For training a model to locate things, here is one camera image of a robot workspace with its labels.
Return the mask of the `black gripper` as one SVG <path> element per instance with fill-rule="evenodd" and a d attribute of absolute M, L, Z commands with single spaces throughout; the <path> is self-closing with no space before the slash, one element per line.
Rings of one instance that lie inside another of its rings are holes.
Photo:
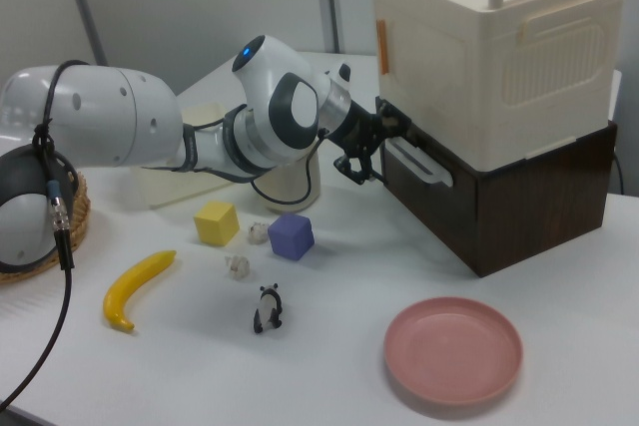
<path fill-rule="evenodd" d="M 333 166 L 357 185 L 372 181 L 386 185 L 383 174 L 373 168 L 372 156 L 383 140 L 409 141 L 412 135 L 412 119 L 397 106 L 376 97 L 375 107 L 376 114 L 373 114 L 351 101 L 343 122 L 328 135 L 328 139 L 344 151 Z"/>

